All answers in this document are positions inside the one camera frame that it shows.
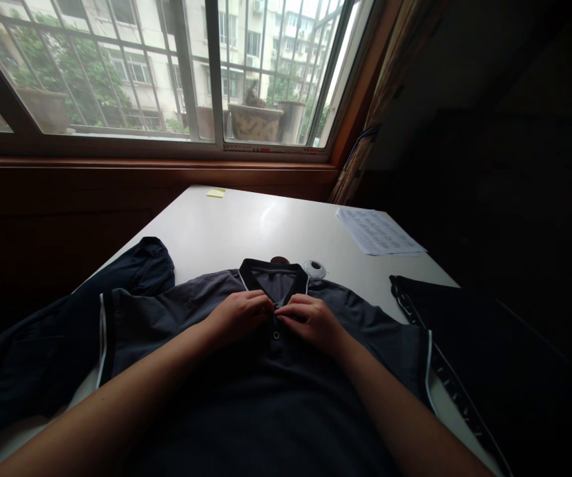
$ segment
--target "white round object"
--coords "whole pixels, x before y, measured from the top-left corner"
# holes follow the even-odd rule
[[[326,276],[326,268],[315,260],[306,260],[304,263],[304,271],[311,278],[323,278]]]

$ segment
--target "white table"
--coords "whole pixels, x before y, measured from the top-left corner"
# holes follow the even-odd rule
[[[207,197],[210,188],[194,185],[187,189],[106,264],[147,236],[158,237],[167,246],[175,264],[176,284],[239,268],[245,258],[270,261],[283,256],[299,264],[313,259],[324,265],[327,280],[350,288],[401,323],[407,321],[390,292],[390,275],[457,286],[426,253],[419,257],[365,255],[337,219],[336,205],[231,189],[219,199]],[[69,407],[93,391],[97,375],[98,369],[90,373]],[[433,373],[430,389],[442,422],[500,475]],[[0,462],[46,424],[43,418],[26,419],[0,434]]]

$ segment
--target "sticky note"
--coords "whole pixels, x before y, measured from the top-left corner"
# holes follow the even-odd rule
[[[226,189],[211,189],[207,192],[207,197],[217,197],[218,199],[222,199],[225,192]]]

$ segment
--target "curtain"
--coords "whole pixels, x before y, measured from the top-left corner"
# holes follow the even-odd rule
[[[345,205],[352,200],[379,126],[385,119],[395,95],[400,92],[410,65],[429,41],[449,3],[448,0],[402,1],[369,106],[365,129],[359,135],[337,179],[328,200],[330,203]]]

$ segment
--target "forearm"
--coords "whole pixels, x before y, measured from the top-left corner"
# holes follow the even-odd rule
[[[346,336],[336,358],[404,475],[492,475],[355,339]]]
[[[0,475],[106,473],[169,395],[210,351],[198,324],[73,407],[9,457]]]

